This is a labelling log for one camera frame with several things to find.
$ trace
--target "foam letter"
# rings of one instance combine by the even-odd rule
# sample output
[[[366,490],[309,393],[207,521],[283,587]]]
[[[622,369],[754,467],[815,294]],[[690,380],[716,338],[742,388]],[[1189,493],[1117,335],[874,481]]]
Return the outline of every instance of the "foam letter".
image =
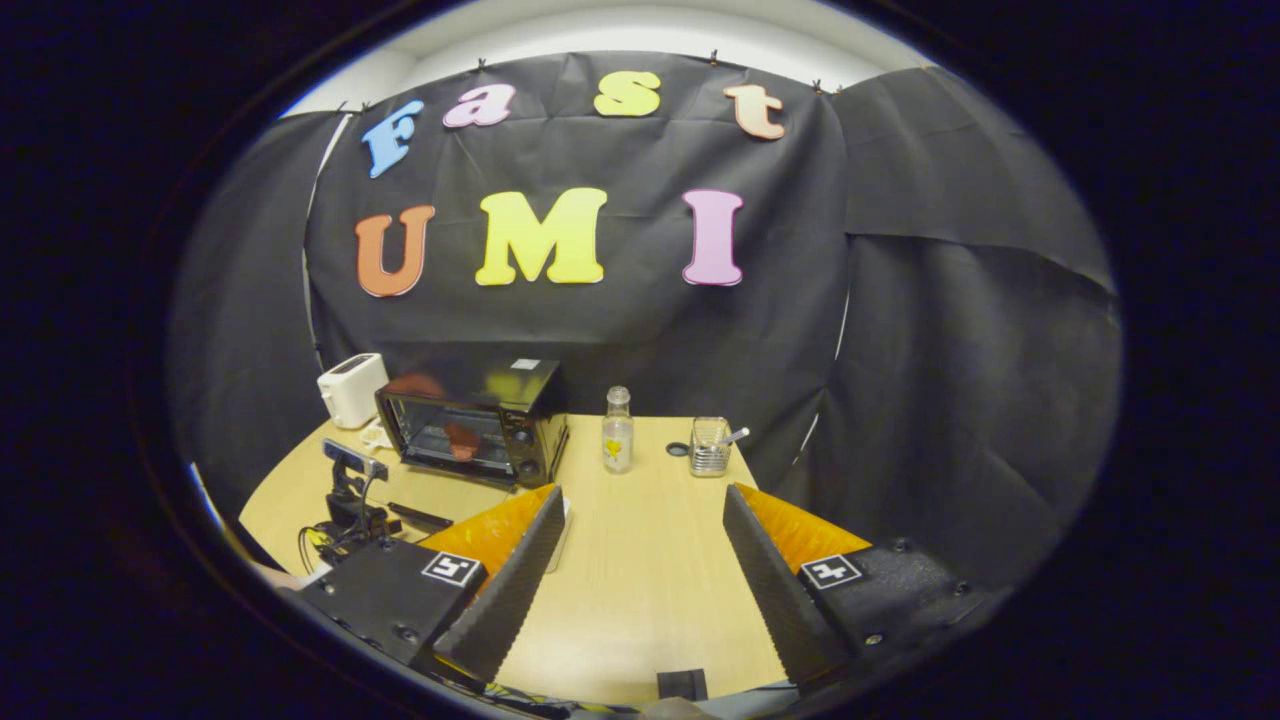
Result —
[[[516,96],[516,88],[509,85],[486,85],[468,90],[458,97],[461,105],[444,114],[444,127],[465,128],[467,126],[493,126],[507,119],[511,110],[507,105]]]
[[[383,268],[383,236],[392,224],[390,215],[374,215],[356,223],[356,277],[360,287],[374,297],[392,297],[413,290],[422,277],[426,261],[426,222],[435,217],[435,208],[419,205],[401,213],[404,223],[404,263],[388,273]]]
[[[476,272],[480,284],[511,284],[516,270],[507,264],[507,249],[525,279],[538,279],[552,247],[556,261],[547,269],[554,283],[595,283],[604,279],[604,268],[595,261],[595,217],[608,201],[603,190],[575,187],[566,190],[541,223],[521,192],[499,192],[480,201],[489,214],[489,238],[485,241],[484,266]]]
[[[726,87],[724,95],[733,99],[733,117],[748,133],[764,140],[777,140],[786,135],[785,127],[769,122],[769,110],[781,110],[782,101],[765,95],[763,87],[736,85]]]
[[[733,264],[733,213],[742,199],[718,190],[690,190],[684,199],[694,209],[694,261],[685,268],[685,282],[742,282],[742,270]]]
[[[374,155],[374,167],[370,168],[369,177],[376,178],[408,154],[408,146],[397,141],[408,142],[408,138],[413,137],[413,118],[410,115],[421,113],[422,108],[425,108],[422,101],[415,100],[365,133],[361,140],[369,143],[369,151]]]
[[[662,97],[654,88],[662,85],[653,73],[620,70],[600,78],[600,95],[595,96],[595,111],[602,115],[628,115],[639,118],[658,109]]]

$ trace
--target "blue letter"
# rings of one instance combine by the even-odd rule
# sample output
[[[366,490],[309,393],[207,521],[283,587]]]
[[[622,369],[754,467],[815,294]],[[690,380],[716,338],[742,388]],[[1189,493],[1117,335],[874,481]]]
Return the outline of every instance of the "blue letter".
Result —
[[[376,178],[408,154],[408,147],[397,140],[407,142],[413,137],[413,118],[407,115],[416,115],[422,108],[425,108],[422,101],[415,100],[365,133],[361,140],[369,143],[369,151],[374,155],[374,167],[369,170],[369,177]]]

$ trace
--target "glass cup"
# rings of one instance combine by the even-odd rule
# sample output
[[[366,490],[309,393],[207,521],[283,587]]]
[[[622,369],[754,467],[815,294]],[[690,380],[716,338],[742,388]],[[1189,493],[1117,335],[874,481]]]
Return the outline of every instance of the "glass cup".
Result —
[[[695,478],[718,478],[728,470],[732,445],[722,445],[727,438],[728,420],[724,418],[694,418],[689,434],[689,471]]]

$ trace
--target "black cloth backdrop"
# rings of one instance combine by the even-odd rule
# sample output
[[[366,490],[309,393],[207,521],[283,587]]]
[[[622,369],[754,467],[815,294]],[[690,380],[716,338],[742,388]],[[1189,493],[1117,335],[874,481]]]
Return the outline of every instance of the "black cloth backdrop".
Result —
[[[316,113],[273,123],[209,199],[174,286],[165,378],[174,438],[228,520],[328,416],[301,245],[338,122]]]
[[[659,109],[596,115],[595,85],[614,70],[658,74]],[[517,88],[509,118],[442,126],[460,95],[499,82]],[[787,132],[778,141],[746,135],[723,96],[753,82],[783,102],[772,113]],[[361,137],[413,99],[425,109],[407,156],[370,179]],[[214,201],[192,240],[198,270],[179,283],[179,448],[227,515],[324,418],[300,315],[303,223],[326,366],[378,351],[396,374],[442,343],[558,359],[573,411],[600,413],[605,389],[626,384],[639,415],[724,415],[753,429],[742,451],[763,489],[873,542],[910,536],[992,585],[1024,578],[1088,495],[1121,357],[1102,242],[1032,138],[945,70],[819,96],[759,70],[650,53],[507,63],[352,114],[307,219],[307,173],[335,123],[323,113],[273,127],[228,176],[246,205]],[[518,191],[541,219],[571,187],[608,193],[596,227],[604,279],[556,284],[544,268],[531,283],[476,284],[480,200]],[[692,249],[681,195],[695,188],[744,199],[739,286],[681,278]],[[421,281],[398,297],[367,295],[355,224],[396,219],[384,247],[396,269],[399,213],[428,204],[436,214]],[[244,250],[214,261],[218,243]],[[253,281],[266,277],[276,282]],[[209,314],[221,324],[192,324]],[[278,352],[256,352],[265,341]]]
[[[596,85],[616,70],[659,76],[658,110],[599,115]],[[490,127],[442,126],[458,96],[492,83],[517,88],[511,117]],[[746,83],[782,100],[781,140],[739,127],[723,88]],[[361,137],[415,99],[426,106],[408,154],[370,179]],[[376,350],[393,375],[442,343],[556,359],[571,411],[602,414],[608,388],[622,384],[636,415],[723,415],[751,428],[740,447],[759,483],[773,487],[795,460],[835,359],[849,284],[844,182],[831,105],[759,70],[655,53],[590,53],[421,86],[356,119],[320,174],[306,251],[321,355],[335,364]],[[489,224],[480,201],[522,192],[541,219],[572,187],[608,193],[596,220],[604,279],[556,284],[544,269],[535,282],[517,275],[508,286],[477,284]],[[744,200],[733,220],[744,273],[737,286],[691,286],[681,277],[694,238],[692,210],[681,196],[698,188]],[[417,286],[398,297],[366,293],[356,282],[356,223],[396,219],[384,245],[384,266],[394,270],[403,258],[399,213],[425,204],[435,218]]]

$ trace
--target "wooden table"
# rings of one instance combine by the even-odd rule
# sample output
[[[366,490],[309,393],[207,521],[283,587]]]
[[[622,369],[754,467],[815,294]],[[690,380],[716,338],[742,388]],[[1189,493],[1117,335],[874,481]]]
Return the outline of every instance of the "wooden table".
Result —
[[[764,620],[724,534],[724,487],[755,486],[741,454],[723,478],[694,478],[685,457],[691,418],[636,418],[632,468],[600,461],[600,418],[571,415],[557,482],[571,521],[556,570],[544,575],[497,682],[526,692],[602,703],[658,700],[657,673],[707,675],[710,697],[786,679]],[[332,462],[323,438],[364,450],[358,430],[325,423],[262,480],[241,523],[285,570],[302,575],[297,533],[328,519]],[[463,520],[508,497],[502,489],[374,457],[390,470],[370,505],[394,501]],[[410,541],[422,533],[406,525]]]

